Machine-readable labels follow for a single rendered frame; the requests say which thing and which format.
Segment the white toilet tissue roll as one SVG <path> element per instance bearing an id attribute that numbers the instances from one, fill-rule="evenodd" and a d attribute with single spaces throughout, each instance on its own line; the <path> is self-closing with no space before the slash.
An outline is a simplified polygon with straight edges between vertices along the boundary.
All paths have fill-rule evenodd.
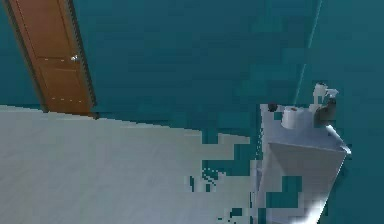
<path id="1" fill-rule="evenodd" d="M 306 127 L 310 120 L 310 112 L 306 108 L 286 106 L 283 110 L 281 125 L 285 129 L 295 130 Z"/>

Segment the brown wooden room door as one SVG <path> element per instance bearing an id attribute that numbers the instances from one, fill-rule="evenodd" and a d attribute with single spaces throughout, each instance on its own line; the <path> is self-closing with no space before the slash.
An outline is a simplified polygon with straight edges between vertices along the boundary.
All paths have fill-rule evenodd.
<path id="1" fill-rule="evenodd" d="M 74 0 L 0 0 L 41 109 L 96 119 L 96 96 Z M 78 55 L 79 60 L 70 58 Z"/>

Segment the white bottle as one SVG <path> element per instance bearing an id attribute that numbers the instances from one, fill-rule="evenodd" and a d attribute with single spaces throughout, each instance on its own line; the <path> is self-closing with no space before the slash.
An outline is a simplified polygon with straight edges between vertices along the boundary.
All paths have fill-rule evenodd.
<path id="1" fill-rule="evenodd" d="M 323 103 L 326 95 L 327 85 L 325 83 L 317 83 L 313 91 L 313 103 L 309 106 L 311 112 L 315 112 Z"/>

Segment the brown spray bottle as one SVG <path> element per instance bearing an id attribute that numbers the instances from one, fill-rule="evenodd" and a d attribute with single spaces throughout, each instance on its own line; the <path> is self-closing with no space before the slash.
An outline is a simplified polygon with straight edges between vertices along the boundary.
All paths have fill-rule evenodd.
<path id="1" fill-rule="evenodd" d="M 337 89 L 327 89 L 328 100 L 325 105 L 320 106 L 314 113 L 314 125 L 317 127 L 331 125 L 335 119 L 337 100 L 339 93 Z"/>

